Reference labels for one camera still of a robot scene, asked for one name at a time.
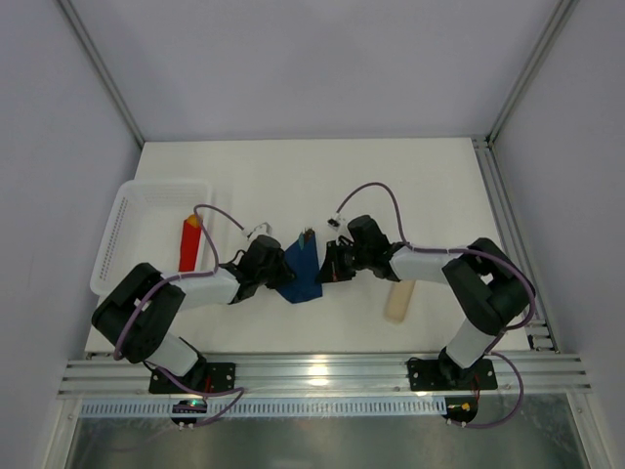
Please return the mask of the blue paper napkin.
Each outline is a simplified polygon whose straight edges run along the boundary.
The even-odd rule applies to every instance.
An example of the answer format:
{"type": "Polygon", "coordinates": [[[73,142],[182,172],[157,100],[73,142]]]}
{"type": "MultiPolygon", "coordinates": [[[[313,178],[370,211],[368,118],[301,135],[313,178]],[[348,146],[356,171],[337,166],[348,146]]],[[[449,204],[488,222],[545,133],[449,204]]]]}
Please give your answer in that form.
{"type": "Polygon", "coordinates": [[[290,304],[302,304],[321,298],[322,287],[315,280],[320,270],[315,232],[303,250],[299,248],[297,238],[285,250],[284,256],[295,278],[278,287],[277,292],[290,304]]]}

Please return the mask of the brown wooden spoon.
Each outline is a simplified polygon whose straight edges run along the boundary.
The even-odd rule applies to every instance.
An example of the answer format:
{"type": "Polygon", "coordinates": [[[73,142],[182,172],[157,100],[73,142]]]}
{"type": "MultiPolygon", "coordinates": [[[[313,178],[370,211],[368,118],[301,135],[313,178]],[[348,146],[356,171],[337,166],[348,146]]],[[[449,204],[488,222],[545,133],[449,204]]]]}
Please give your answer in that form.
{"type": "Polygon", "coordinates": [[[306,229],[304,232],[304,242],[308,243],[314,237],[314,230],[312,228],[306,229]]]}

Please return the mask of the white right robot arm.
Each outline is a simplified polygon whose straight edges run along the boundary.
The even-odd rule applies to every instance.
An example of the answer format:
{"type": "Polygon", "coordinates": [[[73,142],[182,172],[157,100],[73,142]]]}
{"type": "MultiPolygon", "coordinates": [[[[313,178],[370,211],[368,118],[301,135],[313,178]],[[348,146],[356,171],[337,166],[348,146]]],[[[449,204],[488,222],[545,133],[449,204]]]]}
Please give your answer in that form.
{"type": "Polygon", "coordinates": [[[348,232],[327,243],[316,282],[349,281],[367,270],[392,282],[439,283],[451,289],[465,315],[436,358],[407,362],[411,390],[496,389],[486,354],[535,299],[534,287],[498,245],[480,237],[466,247],[417,248],[389,241],[368,215],[351,220],[348,232]]]}

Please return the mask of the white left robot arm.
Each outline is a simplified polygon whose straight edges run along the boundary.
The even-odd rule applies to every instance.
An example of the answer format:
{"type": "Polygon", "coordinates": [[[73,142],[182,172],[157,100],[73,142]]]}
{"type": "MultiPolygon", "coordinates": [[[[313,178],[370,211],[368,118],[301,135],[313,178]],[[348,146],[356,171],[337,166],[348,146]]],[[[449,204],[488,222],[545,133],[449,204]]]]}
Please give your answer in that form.
{"type": "Polygon", "coordinates": [[[296,279],[285,251],[261,234],[239,260],[207,272],[165,276],[150,263],[131,270],[92,315],[92,326],[114,347],[113,358],[152,368],[160,384],[205,396],[214,385],[212,365],[170,327],[181,311],[233,305],[252,298],[261,287],[278,289],[296,279]]]}

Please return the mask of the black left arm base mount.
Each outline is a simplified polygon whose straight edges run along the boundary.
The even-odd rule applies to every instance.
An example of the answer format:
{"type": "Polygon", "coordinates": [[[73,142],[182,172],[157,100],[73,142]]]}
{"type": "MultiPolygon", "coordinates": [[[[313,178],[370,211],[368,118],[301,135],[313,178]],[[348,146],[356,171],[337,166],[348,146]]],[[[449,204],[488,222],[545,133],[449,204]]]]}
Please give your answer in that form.
{"type": "Polygon", "coordinates": [[[207,362],[201,359],[181,376],[157,367],[151,371],[148,392],[153,395],[224,395],[234,389],[235,376],[234,362],[207,362]]]}

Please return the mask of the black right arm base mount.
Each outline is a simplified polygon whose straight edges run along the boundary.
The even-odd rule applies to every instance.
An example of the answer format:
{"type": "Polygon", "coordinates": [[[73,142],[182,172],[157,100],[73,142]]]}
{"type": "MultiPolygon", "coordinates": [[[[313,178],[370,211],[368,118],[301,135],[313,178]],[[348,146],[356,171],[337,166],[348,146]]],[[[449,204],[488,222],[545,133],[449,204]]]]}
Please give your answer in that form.
{"type": "Polygon", "coordinates": [[[406,362],[407,378],[412,391],[473,391],[498,389],[493,363],[480,359],[469,368],[438,359],[411,358],[406,362]]]}

